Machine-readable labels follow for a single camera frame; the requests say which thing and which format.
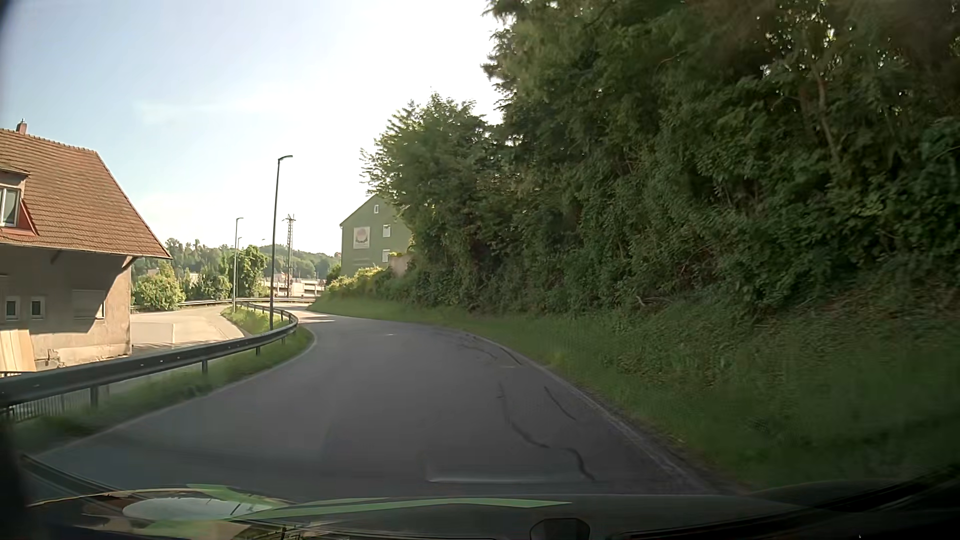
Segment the green vegetation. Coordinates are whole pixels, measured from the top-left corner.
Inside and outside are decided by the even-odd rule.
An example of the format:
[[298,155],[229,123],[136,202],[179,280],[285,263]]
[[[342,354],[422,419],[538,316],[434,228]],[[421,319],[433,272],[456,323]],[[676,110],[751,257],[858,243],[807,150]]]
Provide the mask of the green vegetation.
[[398,111],[407,272],[316,309],[486,335],[760,486],[960,453],[956,0],[489,13],[502,123]]
[[311,309],[488,337],[695,460],[754,488],[910,477],[960,453],[960,323],[848,295],[752,324],[721,300],[613,313],[484,315],[324,296]]
[[330,271],[326,273],[326,282],[333,283],[340,277],[340,263],[337,262],[330,267]]
[[564,312],[710,287],[766,312],[865,272],[960,284],[955,0],[490,11],[502,124],[434,95],[364,153],[414,233],[406,298]]
[[[234,250],[228,245],[211,248],[201,244],[200,240],[181,243],[175,238],[168,238],[165,247],[173,258],[172,268],[175,280],[182,291],[183,299],[173,302],[169,287],[162,288],[161,300],[153,304],[142,304],[135,298],[135,305],[154,309],[174,309],[178,302],[183,300],[225,300],[230,298],[233,291],[233,260]],[[237,264],[237,296],[240,298],[264,297],[270,290],[261,282],[261,278],[270,277],[270,246],[247,246],[236,252]],[[339,259],[322,253],[309,253],[294,250],[290,263],[294,267],[294,276],[312,279],[316,276],[325,276],[333,265],[339,268]],[[134,282],[147,276],[149,270],[162,268],[162,265],[171,263],[157,258],[139,258],[133,264],[132,277]],[[276,269],[282,272],[287,267],[286,246],[276,246]],[[147,281],[148,290],[153,291],[151,281]]]
[[[237,326],[237,328],[249,334],[263,333],[270,329],[270,317],[262,311],[254,311],[245,307],[228,307],[220,312],[228,321]],[[281,319],[279,313],[274,312],[274,328],[289,325],[290,321]]]
[[176,309],[177,304],[186,300],[173,267],[166,261],[160,263],[159,272],[155,275],[140,276],[132,293],[133,303],[147,309],[169,311]]
[[[265,315],[256,313],[250,316],[252,311],[243,311],[246,315],[240,323],[241,328],[250,332],[266,328],[268,321]],[[211,360],[206,376],[197,364],[153,375],[149,380],[124,391],[114,391],[108,395],[101,393],[101,403],[97,408],[84,407],[62,415],[16,424],[13,434],[17,448],[28,453],[40,452],[147,412],[202,396],[289,360],[304,351],[312,341],[313,333],[300,328],[288,336],[285,343],[275,341],[261,347],[260,355],[251,350]]]
[[[270,256],[270,246],[260,246],[260,252]],[[339,264],[340,259],[338,257],[332,257],[326,253],[310,253],[300,250],[294,250],[293,255],[290,257],[290,265],[293,266],[294,271],[293,275],[299,278],[305,279],[314,279],[314,278],[323,278],[327,272],[330,271],[330,268],[335,264]],[[281,269],[287,267],[287,247],[276,245],[276,270],[279,272]],[[270,277],[270,268],[266,268],[263,276],[265,278]]]

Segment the fence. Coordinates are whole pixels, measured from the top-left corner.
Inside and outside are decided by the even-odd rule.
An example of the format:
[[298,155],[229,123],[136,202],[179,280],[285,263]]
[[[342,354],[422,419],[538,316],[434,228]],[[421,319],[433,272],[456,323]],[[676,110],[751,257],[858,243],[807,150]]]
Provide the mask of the fence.
[[[225,304],[230,300],[219,301]],[[252,302],[238,306],[268,312],[268,307]],[[91,362],[41,372],[4,372],[0,378],[0,406],[13,422],[38,416],[62,414],[68,410],[97,407],[110,393],[116,394],[149,380],[155,374],[174,370],[200,369],[206,375],[208,362],[217,358],[256,349],[280,340],[297,331],[297,316],[285,309],[274,308],[281,321],[289,324],[258,335],[227,341],[204,343],[171,351]]]

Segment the road crack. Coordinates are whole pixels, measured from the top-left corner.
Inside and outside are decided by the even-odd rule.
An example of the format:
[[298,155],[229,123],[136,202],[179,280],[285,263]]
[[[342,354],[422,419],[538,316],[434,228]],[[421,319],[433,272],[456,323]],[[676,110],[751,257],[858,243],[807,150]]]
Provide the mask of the road crack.
[[503,420],[510,426],[510,429],[513,430],[517,435],[520,436],[527,444],[536,446],[538,448],[544,448],[546,450],[560,450],[572,454],[574,459],[577,461],[577,469],[580,470],[580,474],[588,478],[590,481],[597,481],[596,477],[587,470],[587,464],[584,461],[584,457],[580,455],[580,451],[575,448],[569,447],[552,447],[546,443],[542,443],[534,438],[533,435],[521,428],[514,419],[510,416],[510,408],[507,405],[507,392],[503,389],[503,383],[498,382],[497,384],[497,399],[500,400],[501,409],[503,409]]

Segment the railing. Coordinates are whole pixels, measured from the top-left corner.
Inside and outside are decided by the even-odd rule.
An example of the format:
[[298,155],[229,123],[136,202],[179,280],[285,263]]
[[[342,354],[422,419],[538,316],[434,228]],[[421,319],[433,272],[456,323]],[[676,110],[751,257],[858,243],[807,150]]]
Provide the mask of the railing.
[[[282,296],[274,297],[274,304],[286,303],[286,304],[313,304],[316,301],[316,298],[286,298]],[[241,302],[270,302],[270,298],[238,298],[237,303]],[[233,300],[188,300],[186,302],[180,302],[177,304],[179,307],[193,307],[193,306],[215,306],[220,304],[232,304]],[[143,309],[143,306],[130,306],[131,310]]]
[[[268,307],[250,302],[237,302],[237,305],[269,311]],[[0,379],[0,406],[11,421],[21,422],[76,408],[97,407],[108,398],[111,390],[122,392],[135,385],[131,381],[145,380],[154,374],[199,364],[201,372],[206,375],[210,360],[250,349],[256,349],[259,355],[260,347],[278,340],[285,341],[288,335],[297,331],[299,321],[296,315],[276,307],[274,313],[289,324],[227,341],[3,377]]]

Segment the building wall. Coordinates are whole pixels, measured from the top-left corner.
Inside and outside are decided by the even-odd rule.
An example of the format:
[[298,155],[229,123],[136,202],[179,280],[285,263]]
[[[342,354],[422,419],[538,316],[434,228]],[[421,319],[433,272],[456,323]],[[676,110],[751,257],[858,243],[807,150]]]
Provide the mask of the building wall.
[[[64,365],[128,355],[131,269],[128,258],[0,244],[0,307],[20,297],[20,316],[0,317],[0,329],[29,329],[34,358]],[[106,291],[104,317],[77,318],[74,290]],[[31,318],[31,298],[43,296],[43,319]],[[92,317],[93,312],[84,312]]]
[[[379,213],[373,213],[374,206],[379,206]],[[383,237],[384,225],[390,225],[391,234],[388,238]],[[353,247],[353,230],[356,227],[370,227],[369,248]],[[380,197],[371,197],[341,224],[341,275],[353,276],[357,270],[370,266],[385,268],[388,263],[383,261],[383,250],[406,253],[411,236],[407,226],[396,217],[393,207]]]

